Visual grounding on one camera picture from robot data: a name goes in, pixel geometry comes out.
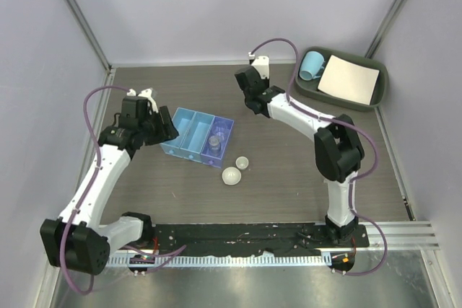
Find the blue three-compartment organizer bin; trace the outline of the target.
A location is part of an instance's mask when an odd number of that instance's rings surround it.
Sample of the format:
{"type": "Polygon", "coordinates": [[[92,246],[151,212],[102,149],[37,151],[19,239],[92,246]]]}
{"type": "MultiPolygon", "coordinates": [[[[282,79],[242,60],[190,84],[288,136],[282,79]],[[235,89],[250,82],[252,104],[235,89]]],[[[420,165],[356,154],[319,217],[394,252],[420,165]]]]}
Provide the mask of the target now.
{"type": "Polygon", "coordinates": [[[232,136],[234,120],[179,107],[173,116],[173,123],[179,136],[160,144],[167,155],[222,168],[227,145],[232,136]],[[221,152],[216,157],[209,152],[208,139],[214,135],[214,126],[218,122],[226,123],[230,134],[226,141],[221,142],[221,152]]]}

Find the small clear glass flask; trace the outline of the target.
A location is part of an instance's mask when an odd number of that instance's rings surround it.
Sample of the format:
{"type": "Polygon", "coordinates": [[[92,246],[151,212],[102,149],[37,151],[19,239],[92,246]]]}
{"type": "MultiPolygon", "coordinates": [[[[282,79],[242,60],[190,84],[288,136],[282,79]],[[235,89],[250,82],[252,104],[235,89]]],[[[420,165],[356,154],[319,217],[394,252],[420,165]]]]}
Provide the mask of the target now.
{"type": "Polygon", "coordinates": [[[208,139],[209,152],[211,155],[218,156],[221,152],[221,141],[220,138],[216,135],[212,135],[208,139]]]}

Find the clear glass beaker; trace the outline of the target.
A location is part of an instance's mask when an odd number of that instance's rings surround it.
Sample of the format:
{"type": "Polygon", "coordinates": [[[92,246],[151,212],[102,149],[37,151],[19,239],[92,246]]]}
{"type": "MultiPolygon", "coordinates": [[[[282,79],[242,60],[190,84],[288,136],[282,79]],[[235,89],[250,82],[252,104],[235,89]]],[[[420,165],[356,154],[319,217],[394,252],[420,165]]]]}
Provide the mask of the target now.
{"type": "Polygon", "coordinates": [[[230,130],[226,123],[218,122],[214,126],[214,135],[219,138],[221,142],[226,141],[229,138],[230,130]]]}

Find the white ceramic crucible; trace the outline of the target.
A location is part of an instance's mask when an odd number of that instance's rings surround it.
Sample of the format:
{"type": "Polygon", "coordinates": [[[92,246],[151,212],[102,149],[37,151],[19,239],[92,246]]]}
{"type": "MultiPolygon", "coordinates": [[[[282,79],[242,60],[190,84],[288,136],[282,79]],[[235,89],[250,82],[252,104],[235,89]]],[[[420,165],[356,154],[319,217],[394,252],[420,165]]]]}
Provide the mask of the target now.
{"type": "Polygon", "coordinates": [[[235,160],[236,167],[241,171],[244,171],[244,170],[248,169],[249,163],[250,163],[249,159],[247,157],[244,157],[244,156],[238,157],[235,160]]]}

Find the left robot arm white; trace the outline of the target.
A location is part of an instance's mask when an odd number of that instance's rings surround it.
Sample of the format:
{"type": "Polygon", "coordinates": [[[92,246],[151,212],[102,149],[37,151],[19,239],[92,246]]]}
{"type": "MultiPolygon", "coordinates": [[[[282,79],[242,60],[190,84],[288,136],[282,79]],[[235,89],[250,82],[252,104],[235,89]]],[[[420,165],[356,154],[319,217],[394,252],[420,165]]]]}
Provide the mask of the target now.
{"type": "Polygon", "coordinates": [[[147,249],[154,239],[150,216],[126,212],[101,225],[103,211],[123,171],[144,146],[178,137],[167,107],[157,106],[153,89],[130,90],[117,122],[97,140],[93,163],[72,200],[55,220],[46,219],[40,236],[49,263],[90,275],[100,274],[108,258],[126,245],[147,249]]]}

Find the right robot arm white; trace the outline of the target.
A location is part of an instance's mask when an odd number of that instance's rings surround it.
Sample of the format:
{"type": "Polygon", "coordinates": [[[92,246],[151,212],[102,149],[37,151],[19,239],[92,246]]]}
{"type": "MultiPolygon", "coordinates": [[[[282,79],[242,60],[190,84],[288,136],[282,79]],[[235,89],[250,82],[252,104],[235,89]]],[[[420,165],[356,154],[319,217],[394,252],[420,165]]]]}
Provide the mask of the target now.
{"type": "Polygon", "coordinates": [[[365,152],[352,119],[316,114],[308,106],[287,100],[287,93],[269,84],[253,66],[235,72],[245,105],[256,115],[280,121],[313,141],[315,165],[328,187],[326,238],[336,247],[345,245],[358,226],[354,194],[365,152]]]}

